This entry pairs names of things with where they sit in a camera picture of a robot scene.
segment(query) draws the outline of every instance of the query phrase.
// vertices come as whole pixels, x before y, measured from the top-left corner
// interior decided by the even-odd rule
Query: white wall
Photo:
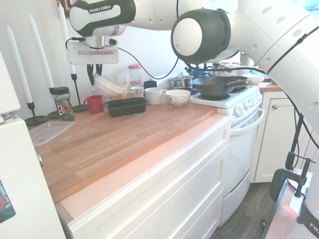
[[[238,0],[215,0],[215,2],[217,7],[232,12],[237,8]],[[0,5],[0,51],[21,104],[21,109],[16,113],[23,119],[32,116],[31,111],[27,108],[19,74],[11,54],[6,33],[7,24],[15,34],[24,71],[35,103],[35,113],[37,115],[47,115],[55,110],[53,97],[49,93],[45,79],[43,64],[28,21],[29,13],[37,24],[55,87],[68,86],[73,105],[78,105],[74,82],[70,77],[67,50],[64,46],[65,41],[62,35],[62,25],[56,0],[0,0]],[[78,36],[70,25],[68,25],[68,29],[70,37]],[[116,37],[116,39],[119,41],[119,47],[135,55],[144,67],[155,76],[168,73],[176,61],[176,56],[170,45],[170,31],[151,31],[127,27],[124,34]],[[103,65],[103,73],[109,76],[127,75],[129,77],[127,65],[134,63],[136,61],[130,55],[120,51],[119,63]],[[173,72],[180,72],[184,68],[185,64],[179,61]],[[86,66],[77,65],[75,69],[78,75],[77,84],[80,98],[83,101],[86,96],[91,94]],[[142,79],[147,80],[148,78],[143,71]]]

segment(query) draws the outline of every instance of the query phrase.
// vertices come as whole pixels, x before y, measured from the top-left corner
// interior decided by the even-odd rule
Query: pan handle
[[[200,73],[200,74],[198,75],[198,78],[200,78],[202,75],[210,75],[210,76],[212,76],[212,75],[209,74],[209,73]]]
[[[252,80],[239,80],[239,81],[229,82],[227,86],[228,87],[248,86],[252,82],[253,82]]]

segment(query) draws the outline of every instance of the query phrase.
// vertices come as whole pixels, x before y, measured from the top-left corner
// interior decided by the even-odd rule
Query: stove burner
[[[197,89],[192,89],[192,88],[179,88],[179,90],[187,90],[187,91],[190,91],[190,95],[193,96],[193,95],[196,95],[198,93]]]
[[[209,100],[209,101],[222,101],[222,100],[226,100],[230,97],[230,95],[225,95],[225,96],[203,96],[203,95],[199,95],[198,98],[202,99],[202,100]]]
[[[235,89],[231,93],[242,93],[246,90],[248,90],[246,86],[239,86],[239,87],[235,87]]]

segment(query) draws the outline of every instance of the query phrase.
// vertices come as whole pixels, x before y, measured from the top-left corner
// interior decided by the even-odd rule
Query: black loaf pan
[[[144,98],[136,97],[116,101],[107,101],[104,107],[109,110],[112,117],[127,116],[143,113],[146,110],[148,101]]]

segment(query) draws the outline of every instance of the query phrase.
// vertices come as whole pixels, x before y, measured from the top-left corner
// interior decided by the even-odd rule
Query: stainless steel pot
[[[180,88],[192,88],[193,78],[193,76],[175,76],[171,77],[168,82],[170,84],[170,88],[173,90]]]

